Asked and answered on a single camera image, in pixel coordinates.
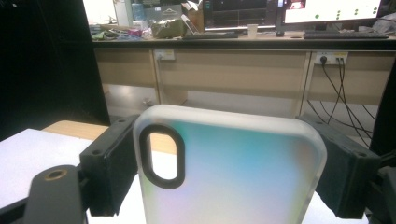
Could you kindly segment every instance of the black panel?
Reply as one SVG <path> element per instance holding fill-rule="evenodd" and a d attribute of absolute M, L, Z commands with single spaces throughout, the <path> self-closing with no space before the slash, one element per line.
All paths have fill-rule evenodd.
<path fill-rule="evenodd" d="M 396 62 L 390 71 L 387 87 L 376 114 L 370 149 L 378 155 L 396 149 Z"/>
<path fill-rule="evenodd" d="M 380 158 L 342 133 L 309 117 L 299 119 L 314 127 L 327 148 L 327 161 L 317 193 L 337 217 L 361 218 L 366 194 Z"/>
<path fill-rule="evenodd" d="M 0 27 L 0 140 L 62 119 L 109 124 L 82 0 L 0 7 Z"/>
<path fill-rule="evenodd" d="M 137 173 L 132 136 L 137 117 L 119 119 L 79 155 L 82 173 L 90 180 L 92 216 L 118 214 L 131 187 Z"/>
<path fill-rule="evenodd" d="M 19 223 L 23 217 L 26 207 L 27 198 L 9 204 L 6 207 L 0 208 L 0 223 Z"/>
<path fill-rule="evenodd" d="M 23 214 L 24 224 L 85 223 L 78 168 L 52 167 L 36 175 Z"/>
<path fill-rule="evenodd" d="M 382 187 L 392 223 L 396 223 L 396 168 L 390 168 Z"/>

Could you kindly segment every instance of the screw hole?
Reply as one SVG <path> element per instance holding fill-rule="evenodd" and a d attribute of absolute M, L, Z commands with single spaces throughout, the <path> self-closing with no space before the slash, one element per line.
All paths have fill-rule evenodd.
<path fill-rule="evenodd" d="M 55 170 L 47 174 L 44 179 L 47 181 L 52 181 L 56 179 L 60 179 L 67 174 L 67 170 Z"/>

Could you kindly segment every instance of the cup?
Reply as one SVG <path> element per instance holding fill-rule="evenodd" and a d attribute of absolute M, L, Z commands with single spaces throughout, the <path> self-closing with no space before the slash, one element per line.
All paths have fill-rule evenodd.
<path fill-rule="evenodd" d="M 247 26 L 247 37 L 250 39 L 255 39 L 257 35 L 258 24 L 249 24 Z"/>

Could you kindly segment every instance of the wall socket plate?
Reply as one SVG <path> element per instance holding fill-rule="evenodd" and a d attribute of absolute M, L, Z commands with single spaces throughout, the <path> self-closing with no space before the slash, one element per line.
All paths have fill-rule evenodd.
<path fill-rule="evenodd" d="M 325 56 L 327 58 L 326 64 L 339 64 L 338 59 L 344 59 L 344 64 L 347 63 L 346 51 L 318 51 L 315 64 L 321 64 L 320 58 Z"/>
<path fill-rule="evenodd" d="M 159 60 L 175 60 L 175 52 L 172 49 L 155 49 L 155 59 Z"/>

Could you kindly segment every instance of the black cable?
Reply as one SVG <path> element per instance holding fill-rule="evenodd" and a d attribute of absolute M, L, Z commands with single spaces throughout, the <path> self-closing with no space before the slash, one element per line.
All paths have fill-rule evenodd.
<path fill-rule="evenodd" d="M 341 59 L 341 61 L 342 61 L 342 63 L 343 63 L 343 75 L 342 75 L 342 76 L 344 76 L 344 75 L 345 75 L 345 64 L 344 64 L 344 59 Z M 341 92 L 340 92 L 340 91 L 337 91 L 337 89 L 335 88 L 334 83 L 332 82 L 332 79 L 331 79 L 331 78 L 329 77 L 329 75 L 327 74 L 326 69 L 325 69 L 325 63 L 326 63 L 326 61 L 324 61 L 324 62 L 322 61 L 322 69 L 323 69 L 323 72 L 324 72 L 324 74 L 326 75 L 327 79 L 329 79 L 329 81 L 330 81 L 330 83 L 332 84 L 332 87 L 333 87 L 333 89 L 335 90 L 335 92 L 337 93 L 338 97 L 340 97 L 340 96 L 341 96 Z M 358 120 L 358 118 L 356 117 L 356 115 L 353 113 L 353 111 L 352 111 L 352 110 L 349 108 L 349 106 L 347 105 L 347 98 L 346 98 L 346 96 L 345 96 L 345 90 L 344 90 L 343 81 L 344 81 L 344 80 L 342 80 L 341 86 L 342 86 L 342 93 L 343 93 L 344 98 L 343 98 L 343 97 L 340 97 L 340 99 L 341 99 L 341 101 L 343 101 L 344 105 L 346 106 L 346 111 L 347 111 L 347 113 L 348 113 L 349 119 L 350 119 L 350 121 L 351 121 L 351 123 L 352 123 L 352 126 L 353 126 L 353 128 L 355 129 L 356 133 L 357 133 L 358 136 L 361 138 L 361 141 L 364 143 L 364 145 L 366 145 L 367 147 L 369 147 L 369 145 L 364 141 L 363 137 L 361 136 L 361 133 L 359 133 L 359 130 L 357 129 L 355 123 L 353 122 L 353 118 L 352 118 L 351 115 L 353 115 L 353 117 L 355 118 L 355 120 L 359 123 L 359 125 L 361 126 L 361 129 L 364 130 L 363 126 L 362 126 L 361 123 L 359 122 L 359 120 Z M 366 135 L 371 139 L 370 134 L 368 134 L 366 131 L 364 131 L 364 132 L 365 132 Z"/>
<path fill-rule="evenodd" d="M 324 63 L 322 64 L 322 68 L 323 68 L 323 72 L 326 75 L 327 79 L 329 79 L 330 83 L 332 84 L 333 89 L 335 90 L 335 92 L 337 93 L 337 95 L 340 95 L 340 92 L 337 91 L 337 89 L 335 88 L 334 83 L 332 82 L 332 79 L 329 77 L 329 75 L 326 72 L 326 69 L 324 68 Z M 345 99 L 343 97 L 340 98 L 341 101 L 344 103 L 344 105 L 346 106 L 346 110 L 350 112 L 350 114 L 355 118 L 355 120 L 359 123 L 359 125 L 361 126 L 361 128 L 364 130 L 363 126 L 361 125 L 361 122 L 358 120 L 358 118 L 356 117 L 355 113 L 353 113 L 353 111 L 350 109 L 350 107 L 347 105 Z"/>
<path fill-rule="evenodd" d="M 370 115 L 370 117 L 372 117 L 375 120 L 375 117 L 370 113 L 370 111 L 366 108 L 365 105 L 362 105 L 363 108 L 367 111 L 367 113 Z"/>
<path fill-rule="evenodd" d="M 341 58 L 341 62 L 342 62 L 342 64 L 343 64 L 343 76 L 345 76 L 345 72 L 346 72 L 345 68 L 346 68 L 346 66 L 345 66 L 345 64 L 344 64 L 344 59 L 343 59 L 343 58 Z M 356 131 L 356 133 L 358 134 L 358 136 L 361 138 L 361 141 L 363 141 L 364 145 L 366 145 L 367 147 L 370 147 L 370 146 L 366 143 L 366 141 L 364 141 L 364 139 L 363 139 L 363 137 L 361 136 L 361 134 L 359 133 L 359 130 L 357 129 L 355 123 L 353 122 L 352 117 L 350 116 L 350 114 L 353 114 L 353 113 L 352 113 L 352 110 L 349 108 L 349 106 L 347 106 L 347 98 L 346 98 L 346 92 L 345 92 L 345 90 L 344 90 L 344 83 L 342 83 L 341 85 L 343 86 L 343 96 L 344 96 L 344 101 L 345 101 L 345 104 L 346 104 L 346 111 L 347 111 L 347 113 L 348 113 L 348 115 L 349 115 L 349 119 L 350 119 L 350 121 L 352 122 L 352 125 L 355 127 L 355 131 Z M 361 126 L 361 128 L 362 128 L 363 131 L 364 131 L 364 128 L 363 128 L 363 126 L 361 125 L 361 122 L 358 120 L 358 118 L 357 118 L 355 115 L 353 115 L 353 117 L 354 117 L 355 120 L 359 123 L 359 125 Z M 371 140 L 372 137 L 370 136 L 370 134 L 368 134 L 366 131 L 364 131 L 364 132 L 366 133 L 366 135 L 367 135 L 367 136 L 370 138 L 370 140 Z"/>
<path fill-rule="evenodd" d="M 341 80 L 341 84 L 340 84 L 340 88 L 338 89 L 338 92 L 341 92 L 341 89 L 343 88 L 343 84 L 344 84 L 344 76 L 341 74 L 341 64 L 340 64 L 340 60 L 338 58 L 337 58 L 337 62 L 338 62 L 339 70 L 340 70 L 340 80 Z M 332 115 L 334 114 L 335 108 L 337 107 L 338 100 L 340 99 L 340 97 L 341 97 L 340 94 L 338 94 L 337 95 L 337 100 L 335 101 L 335 105 L 332 108 L 332 114 L 329 115 L 329 120 L 327 120 L 327 124 L 329 124 L 330 121 L 332 120 Z"/>
<path fill-rule="evenodd" d="M 329 111 L 327 111 L 327 109 L 326 109 L 326 107 L 324 107 L 323 103 L 322 103 L 321 101 L 319 101 L 319 102 L 320 102 L 320 104 L 321 104 L 321 106 L 322 106 L 324 112 L 325 112 L 328 116 L 330 116 Z M 343 125 L 349 127 L 349 128 L 353 128 L 353 129 L 356 128 L 356 129 L 358 129 L 358 130 L 360 130 L 360 131 L 366 131 L 367 133 L 373 133 L 373 132 L 370 131 L 370 130 L 362 129 L 362 128 L 359 128 L 359 127 L 353 127 L 352 125 L 350 125 L 350 124 L 348 124 L 348 123 L 345 123 L 345 122 L 343 122 L 343 121 L 341 121 L 341 120 L 339 120 L 339 119 L 337 119 L 337 118 L 332 118 L 332 119 L 335 120 L 335 121 L 337 121 L 337 122 L 340 123 L 340 124 L 343 124 Z"/>
<path fill-rule="evenodd" d="M 320 114 L 318 113 L 318 111 L 314 108 L 314 106 L 311 104 L 311 102 L 309 100 L 307 100 L 309 106 L 311 106 L 312 110 L 315 112 L 315 114 L 317 114 L 318 118 L 323 122 L 326 123 L 326 121 L 324 121 L 324 119 L 320 116 Z"/>

